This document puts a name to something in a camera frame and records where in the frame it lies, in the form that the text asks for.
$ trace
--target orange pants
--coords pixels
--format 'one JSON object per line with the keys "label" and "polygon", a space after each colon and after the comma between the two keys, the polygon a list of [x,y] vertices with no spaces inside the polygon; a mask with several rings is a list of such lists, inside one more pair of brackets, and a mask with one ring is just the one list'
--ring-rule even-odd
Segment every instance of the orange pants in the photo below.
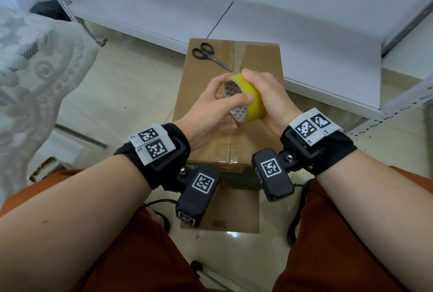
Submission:
{"label": "orange pants", "polygon": [[[432,181],[395,168],[433,192]],[[79,170],[55,173],[5,202],[0,216]],[[326,195],[314,180],[311,188]],[[309,192],[299,236],[273,291],[406,291],[330,202]],[[72,291],[206,291],[160,225],[137,212]]]}

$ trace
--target tape roll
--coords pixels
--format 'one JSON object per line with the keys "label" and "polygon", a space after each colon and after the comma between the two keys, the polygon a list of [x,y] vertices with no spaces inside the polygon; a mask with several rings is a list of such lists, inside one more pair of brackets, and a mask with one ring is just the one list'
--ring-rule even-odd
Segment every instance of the tape roll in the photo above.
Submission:
{"label": "tape roll", "polygon": [[260,93],[251,83],[243,78],[241,73],[226,78],[224,92],[226,98],[240,93],[254,96],[254,101],[250,105],[234,108],[230,111],[238,123],[248,123],[261,119],[266,115],[266,109]]}

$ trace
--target scissors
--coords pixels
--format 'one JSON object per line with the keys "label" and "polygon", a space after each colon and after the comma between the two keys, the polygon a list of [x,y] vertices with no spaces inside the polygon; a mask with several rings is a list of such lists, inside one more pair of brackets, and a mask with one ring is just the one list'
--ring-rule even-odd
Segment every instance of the scissors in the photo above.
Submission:
{"label": "scissors", "polygon": [[201,43],[200,48],[193,48],[192,50],[192,56],[194,56],[195,58],[198,58],[199,60],[207,60],[207,59],[213,60],[216,64],[221,66],[223,69],[231,72],[230,69],[227,66],[225,66],[220,60],[217,60],[215,57],[213,57],[212,56],[213,54],[214,54],[214,48],[209,43]]}

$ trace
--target metal screw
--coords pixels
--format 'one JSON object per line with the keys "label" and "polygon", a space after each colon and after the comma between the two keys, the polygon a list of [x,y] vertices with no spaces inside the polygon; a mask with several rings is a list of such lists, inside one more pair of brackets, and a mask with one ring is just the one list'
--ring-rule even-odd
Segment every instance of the metal screw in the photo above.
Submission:
{"label": "metal screw", "polygon": [[291,155],[291,154],[287,154],[286,157],[284,158],[284,160],[287,163],[293,163],[295,161],[295,159],[293,158],[293,155]]}
{"label": "metal screw", "polygon": [[179,176],[181,176],[181,177],[185,177],[187,174],[188,174],[188,170],[187,170],[187,168],[182,167],[182,168],[179,170]]}

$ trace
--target left hand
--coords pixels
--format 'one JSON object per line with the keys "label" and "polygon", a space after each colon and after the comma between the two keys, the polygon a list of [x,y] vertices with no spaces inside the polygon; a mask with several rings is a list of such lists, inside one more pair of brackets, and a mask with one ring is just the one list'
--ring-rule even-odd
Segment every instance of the left hand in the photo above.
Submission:
{"label": "left hand", "polygon": [[254,100],[250,94],[236,94],[229,98],[217,95],[219,87],[231,75],[226,73],[213,78],[189,112],[174,122],[187,137],[191,152],[204,146],[215,132],[237,129],[238,124],[223,122],[223,119],[230,110],[246,106]]}

